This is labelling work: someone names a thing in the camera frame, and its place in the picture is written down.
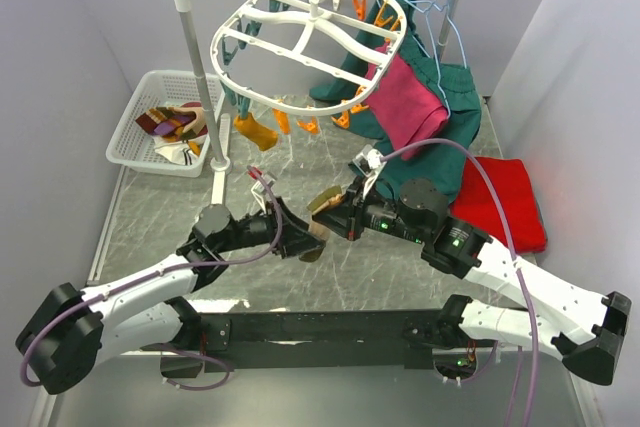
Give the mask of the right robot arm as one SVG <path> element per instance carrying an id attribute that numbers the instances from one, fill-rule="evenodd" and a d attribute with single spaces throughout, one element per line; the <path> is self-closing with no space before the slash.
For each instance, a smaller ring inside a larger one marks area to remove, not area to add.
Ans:
<path id="1" fill-rule="evenodd" d="M 451 216 L 446 197 L 430 181 L 407 181 L 391 201 L 357 178 L 348 190 L 327 189 L 308 209 L 315 222 L 349 241 L 371 229 L 419 244 L 422 259 L 432 268 L 515 302 L 515 307 L 504 308 L 451 296 L 438 324 L 447 344 L 474 339 L 537 347 L 592 384 L 612 384 L 630 299 L 619 292 L 583 289 L 512 256 L 497 238 Z"/>

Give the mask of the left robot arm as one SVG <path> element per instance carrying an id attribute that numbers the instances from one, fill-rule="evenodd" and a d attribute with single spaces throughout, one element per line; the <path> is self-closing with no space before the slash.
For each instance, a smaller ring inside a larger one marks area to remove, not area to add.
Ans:
<path id="1" fill-rule="evenodd" d="M 91 288 L 53 288 L 16 338 L 20 379 L 55 395 L 123 352 L 154 344 L 189 348 L 199 339 L 200 317 L 184 297 L 232 266 L 222 254 L 260 247 L 248 259 L 255 262 L 268 254 L 302 257 L 325 245 L 280 198 L 241 219 L 211 204 L 198 215 L 186 243 L 157 264 Z"/>

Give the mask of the white sock black stripes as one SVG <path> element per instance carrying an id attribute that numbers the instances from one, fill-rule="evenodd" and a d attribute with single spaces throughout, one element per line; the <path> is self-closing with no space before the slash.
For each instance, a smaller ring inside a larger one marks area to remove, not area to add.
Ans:
<path id="1" fill-rule="evenodd" d="M 201 147 L 193 141 L 157 143 L 154 152 L 172 164 L 192 166 L 200 157 Z"/>

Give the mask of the maroon orange striped sock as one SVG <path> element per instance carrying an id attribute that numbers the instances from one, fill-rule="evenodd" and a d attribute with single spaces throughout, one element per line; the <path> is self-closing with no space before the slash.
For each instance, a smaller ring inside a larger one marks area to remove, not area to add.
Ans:
<path id="1" fill-rule="evenodd" d="M 208 133 L 204 109 L 199 102 L 151 108 L 135 122 L 146 134 L 167 142 L 191 141 Z"/>

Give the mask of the yellow sock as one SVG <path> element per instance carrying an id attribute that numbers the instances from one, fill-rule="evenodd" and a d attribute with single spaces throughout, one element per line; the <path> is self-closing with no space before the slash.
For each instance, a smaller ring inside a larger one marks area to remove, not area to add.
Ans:
<path id="1" fill-rule="evenodd" d="M 234 126 L 241 135 L 254 143 L 260 151 L 267 151 L 278 142 L 278 134 L 256 121 L 251 114 L 247 114 L 245 117 L 237 115 L 234 119 Z"/>

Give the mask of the beige sock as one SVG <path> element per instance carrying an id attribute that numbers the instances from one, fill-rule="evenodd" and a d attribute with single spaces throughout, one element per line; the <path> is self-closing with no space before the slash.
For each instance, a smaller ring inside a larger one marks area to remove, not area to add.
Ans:
<path id="1" fill-rule="evenodd" d="M 320 194 L 318 194 L 307 205 L 307 210 L 310 213 L 310 219 L 308 223 L 308 232 L 318 237 L 322 241 L 320 247 L 315 248 L 312 251 L 306 252 L 299 257 L 302 262 L 312 263 L 317 261 L 322 255 L 326 242 L 330 237 L 330 230 L 313 220 L 313 216 L 319 213 L 328 211 L 329 209 L 337 206 L 343 198 L 342 187 L 340 185 L 334 185 Z"/>

